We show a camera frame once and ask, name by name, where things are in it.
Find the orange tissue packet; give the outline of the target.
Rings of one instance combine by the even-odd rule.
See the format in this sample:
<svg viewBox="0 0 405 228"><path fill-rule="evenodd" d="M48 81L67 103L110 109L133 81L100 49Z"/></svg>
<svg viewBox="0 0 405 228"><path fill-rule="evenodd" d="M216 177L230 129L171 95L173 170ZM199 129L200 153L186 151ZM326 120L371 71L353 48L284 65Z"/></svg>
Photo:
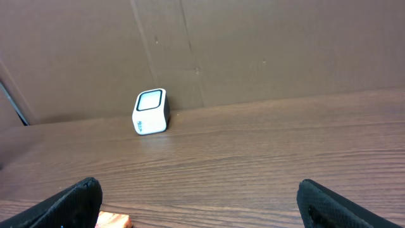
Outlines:
<svg viewBox="0 0 405 228"><path fill-rule="evenodd" d="M100 211L95 228L132 228L128 215Z"/></svg>

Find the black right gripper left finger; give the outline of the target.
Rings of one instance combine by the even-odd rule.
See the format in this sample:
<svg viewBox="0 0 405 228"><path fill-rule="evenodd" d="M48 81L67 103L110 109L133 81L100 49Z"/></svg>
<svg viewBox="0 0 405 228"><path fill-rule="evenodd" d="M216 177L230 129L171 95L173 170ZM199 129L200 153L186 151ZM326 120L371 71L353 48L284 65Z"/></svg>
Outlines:
<svg viewBox="0 0 405 228"><path fill-rule="evenodd" d="M95 228L103 200L99 181L88 177L1 222L1 228Z"/></svg>

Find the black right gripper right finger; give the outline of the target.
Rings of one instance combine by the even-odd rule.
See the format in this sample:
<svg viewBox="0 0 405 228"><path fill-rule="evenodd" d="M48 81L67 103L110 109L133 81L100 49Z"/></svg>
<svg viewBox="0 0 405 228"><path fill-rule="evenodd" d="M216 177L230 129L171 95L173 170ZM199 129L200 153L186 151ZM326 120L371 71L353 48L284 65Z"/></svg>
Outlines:
<svg viewBox="0 0 405 228"><path fill-rule="evenodd" d="M311 179L299 184L296 200L305 228L401 228Z"/></svg>

